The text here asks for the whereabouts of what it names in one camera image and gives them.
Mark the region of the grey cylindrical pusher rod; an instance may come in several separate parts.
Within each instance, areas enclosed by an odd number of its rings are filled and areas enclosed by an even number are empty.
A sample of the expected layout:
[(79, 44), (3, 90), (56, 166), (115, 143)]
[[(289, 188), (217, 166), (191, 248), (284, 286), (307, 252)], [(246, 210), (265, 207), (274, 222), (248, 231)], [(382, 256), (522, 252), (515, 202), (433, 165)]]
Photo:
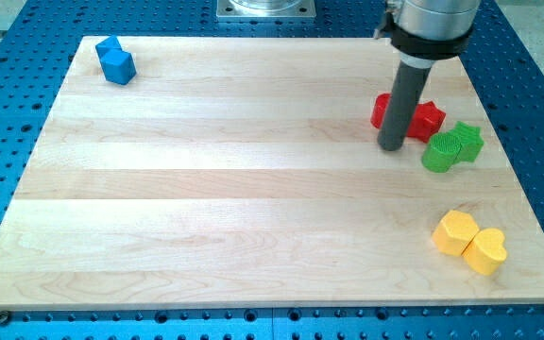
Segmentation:
[(377, 142), (385, 151), (399, 150), (406, 138), (432, 62), (427, 59), (399, 63)]

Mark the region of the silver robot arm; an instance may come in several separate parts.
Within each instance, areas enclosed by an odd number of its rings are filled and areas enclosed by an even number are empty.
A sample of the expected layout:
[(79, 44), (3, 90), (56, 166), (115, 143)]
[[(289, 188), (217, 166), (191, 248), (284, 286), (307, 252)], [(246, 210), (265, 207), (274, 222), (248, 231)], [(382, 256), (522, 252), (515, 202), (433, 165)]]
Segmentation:
[(439, 60), (463, 53), (473, 31), (480, 0), (394, 0), (374, 37), (388, 34), (399, 51), (399, 67), (382, 119), (378, 144), (386, 151), (403, 145), (429, 73)]

